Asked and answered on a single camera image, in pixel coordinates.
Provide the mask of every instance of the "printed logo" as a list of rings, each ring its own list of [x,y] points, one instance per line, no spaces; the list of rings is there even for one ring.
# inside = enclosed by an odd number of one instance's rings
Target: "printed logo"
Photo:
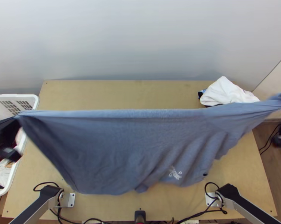
[[[170,171],[169,177],[174,177],[177,180],[179,180],[182,177],[182,176],[180,176],[180,175],[182,175],[182,171],[179,171],[179,173],[177,173],[174,166],[172,166],[172,168],[169,169],[169,171]]]

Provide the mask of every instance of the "white garment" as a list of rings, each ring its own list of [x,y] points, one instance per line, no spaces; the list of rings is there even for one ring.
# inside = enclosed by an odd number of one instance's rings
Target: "white garment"
[[[3,159],[0,161],[0,186],[6,186],[7,180],[9,178],[11,168],[5,167],[10,161],[8,159]]]
[[[241,89],[225,76],[221,76],[206,89],[200,101],[205,106],[215,106],[228,103],[253,103],[260,100],[253,93]]]

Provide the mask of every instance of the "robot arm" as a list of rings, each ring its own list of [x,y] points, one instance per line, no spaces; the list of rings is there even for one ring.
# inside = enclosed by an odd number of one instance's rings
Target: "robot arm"
[[[215,194],[221,202],[219,207],[226,206],[229,209],[235,209],[253,224],[281,224],[276,218],[242,197],[238,189],[231,184],[219,188]]]

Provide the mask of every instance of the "metal bracket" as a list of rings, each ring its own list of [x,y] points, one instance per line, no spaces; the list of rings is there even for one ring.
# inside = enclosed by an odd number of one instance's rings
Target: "metal bracket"
[[[210,195],[211,197],[217,197],[217,195],[215,194],[215,192],[207,192],[208,195]],[[205,194],[205,199],[206,199],[206,205],[209,206],[213,201],[214,198],[210,198],[208,197],[208,195]],[[219,207],[217,202],[214,202],[211,207]]]
[[[74,206],[74,201],[75,201],[75,193],[65,193],[62,192],[59,195],[59,207],[62,208],[71,208]]]

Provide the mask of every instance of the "wooden floor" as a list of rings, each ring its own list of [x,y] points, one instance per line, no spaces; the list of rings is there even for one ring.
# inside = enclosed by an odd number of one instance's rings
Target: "wooden floor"
[[[253,130],[256,143],[258,148],[263,147],[276,127],[277,123],[269,123],[265,122],[260,124]],[[263,165],[267,174],[267,178],[269,181],[269,185],[271,188],[271,192],[274,198],[275,206],[277,209],[278,217],[277,219],[281,221],[281,148],[275,148],[271,146],[265,153],[261,156]],[[11,221],[9,218],[1,218],[0,224],[7,224]],[[227,224],[234,221],[235,223],[248,224],[246,219],[238,219],[238,220],[204,220],[202,223],[220,223]],[[57,221],[45,221],[39,220],[38,224],[57,224]]]

